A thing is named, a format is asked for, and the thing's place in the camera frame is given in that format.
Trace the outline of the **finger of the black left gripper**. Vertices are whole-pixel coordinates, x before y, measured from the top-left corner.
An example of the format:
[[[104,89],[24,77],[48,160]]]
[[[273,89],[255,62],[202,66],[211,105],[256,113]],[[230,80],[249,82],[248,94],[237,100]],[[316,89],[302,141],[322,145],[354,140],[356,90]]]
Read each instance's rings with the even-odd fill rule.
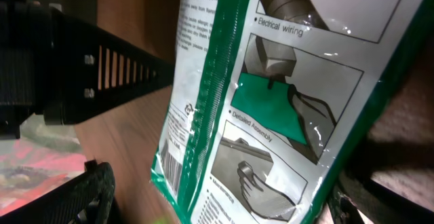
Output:
[[[173,83],[174,65],[97,26],[60,21],[60,121],[79,124]]]

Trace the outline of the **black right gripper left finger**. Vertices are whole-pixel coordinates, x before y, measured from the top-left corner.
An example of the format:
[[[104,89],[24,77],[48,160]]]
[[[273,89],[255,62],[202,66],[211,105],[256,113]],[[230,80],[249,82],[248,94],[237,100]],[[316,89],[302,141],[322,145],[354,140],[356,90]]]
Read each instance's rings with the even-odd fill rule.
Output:
[[[85,172],[1,217],[2,223],[107,224],[115,194],[108,162],[85,163]]]

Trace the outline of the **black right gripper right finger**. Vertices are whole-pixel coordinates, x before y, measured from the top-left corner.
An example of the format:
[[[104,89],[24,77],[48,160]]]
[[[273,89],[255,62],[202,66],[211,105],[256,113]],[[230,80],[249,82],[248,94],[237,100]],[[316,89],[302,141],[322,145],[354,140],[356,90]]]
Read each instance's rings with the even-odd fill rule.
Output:
[[[334,223],[363,223],[366,216],[373,223],[432,223],[428,210],[373,180],[360,181],[343,171],[328,197]]]

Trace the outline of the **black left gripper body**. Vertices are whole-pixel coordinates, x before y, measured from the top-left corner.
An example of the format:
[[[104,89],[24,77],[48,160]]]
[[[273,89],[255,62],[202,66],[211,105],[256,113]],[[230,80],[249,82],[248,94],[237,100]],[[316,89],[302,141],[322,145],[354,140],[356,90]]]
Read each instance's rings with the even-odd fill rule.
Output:
[[[19,139],[33,114],[62,122],[59,22],[53,7],[1,2],[1,138]]]

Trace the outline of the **green white gloves package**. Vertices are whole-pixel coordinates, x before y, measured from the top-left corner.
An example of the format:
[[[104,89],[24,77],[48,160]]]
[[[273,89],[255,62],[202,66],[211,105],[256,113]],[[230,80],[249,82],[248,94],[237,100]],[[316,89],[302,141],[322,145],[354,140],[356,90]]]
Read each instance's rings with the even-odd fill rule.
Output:
[[[308,223],[433,0],[180,0],[152,180],[182,223]]]

